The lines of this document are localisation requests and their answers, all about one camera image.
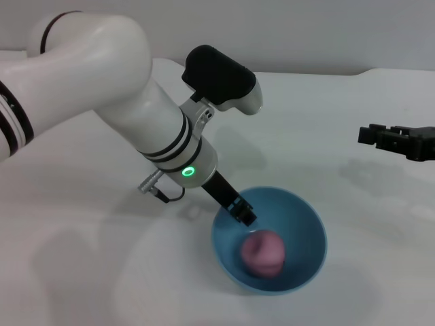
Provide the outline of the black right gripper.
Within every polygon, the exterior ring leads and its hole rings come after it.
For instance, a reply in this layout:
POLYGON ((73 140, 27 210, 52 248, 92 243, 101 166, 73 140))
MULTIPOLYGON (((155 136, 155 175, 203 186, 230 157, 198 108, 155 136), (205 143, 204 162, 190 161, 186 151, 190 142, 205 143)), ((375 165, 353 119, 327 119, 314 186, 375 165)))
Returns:
POLYGON ((379 124, 370 124, 361 127, 358 134, 358 143, 374 145, 377 149, 406 155, 408 160, 416 162, 435 161, 435 127, 411 128, 387 127, 379 124), (406 136, 408 134, 408 152, 406 153, 406 136))

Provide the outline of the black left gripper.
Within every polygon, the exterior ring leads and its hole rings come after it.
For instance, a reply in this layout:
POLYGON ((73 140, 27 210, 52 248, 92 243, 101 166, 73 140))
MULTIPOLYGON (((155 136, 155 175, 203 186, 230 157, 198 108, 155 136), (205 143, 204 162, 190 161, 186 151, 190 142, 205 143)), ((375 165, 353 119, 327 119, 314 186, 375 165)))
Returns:
POLYGON ((213 173, 202 188, 239 223, 249 227, 257 219, 252 206, 218 171, 213 173))

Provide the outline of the pink toy peach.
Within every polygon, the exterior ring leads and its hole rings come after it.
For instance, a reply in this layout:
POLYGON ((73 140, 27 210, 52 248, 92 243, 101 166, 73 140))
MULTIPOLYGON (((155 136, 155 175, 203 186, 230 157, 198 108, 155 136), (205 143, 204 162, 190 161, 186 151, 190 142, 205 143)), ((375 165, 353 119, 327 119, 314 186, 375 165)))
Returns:
POLYGON ((284 242, 270 230, 250 232, 241 245, 240 254, 247 270, 261 278, 275 278, 285 263, 284 242))

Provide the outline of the blue ceramic bowl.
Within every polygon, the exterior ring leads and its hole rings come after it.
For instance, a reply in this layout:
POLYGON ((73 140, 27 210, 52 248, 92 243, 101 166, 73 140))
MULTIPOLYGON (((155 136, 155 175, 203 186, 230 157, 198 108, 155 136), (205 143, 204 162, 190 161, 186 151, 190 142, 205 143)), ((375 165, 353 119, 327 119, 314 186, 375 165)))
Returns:
POLYGON ((322 269, 328 250, 317 212, 301 197, 277 187, 253 187, 241 194, 253 205, 257 219, 246 226, 220 209, 211 228, 211 243, 223 271, 240 287, 259 295, 283 295, 311 282, 322 269), (285 247, 285 263, 274 278, 252 274, 241 258, 243 241, 262 230, 278 234, 285 247))

